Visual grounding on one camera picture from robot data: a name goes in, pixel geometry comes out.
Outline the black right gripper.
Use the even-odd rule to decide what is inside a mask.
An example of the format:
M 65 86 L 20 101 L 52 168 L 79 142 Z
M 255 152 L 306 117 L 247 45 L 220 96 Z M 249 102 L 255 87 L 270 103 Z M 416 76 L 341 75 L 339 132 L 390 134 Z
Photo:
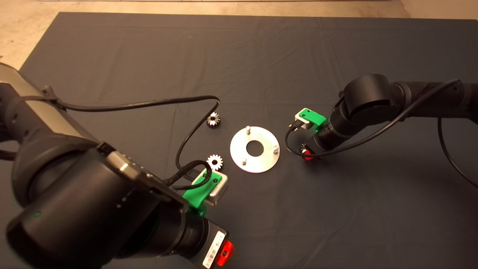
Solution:
M 306 149 L 302 149 L 302 158 L 310 161 L 316 159 L 313 154 L 329 152 L 342 144 L 342 137 L 331 129 L 322 129 L 306 141 Z

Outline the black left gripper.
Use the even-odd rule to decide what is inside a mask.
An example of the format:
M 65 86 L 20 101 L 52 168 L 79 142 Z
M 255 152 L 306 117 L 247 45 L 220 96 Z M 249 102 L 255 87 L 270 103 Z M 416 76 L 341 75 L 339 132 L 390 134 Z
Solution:
M 198 269 L 215 269 L 233 256 L 235 248 L 229 231 L 203 216 L 187 216 L 176 255 L 189 260 Z

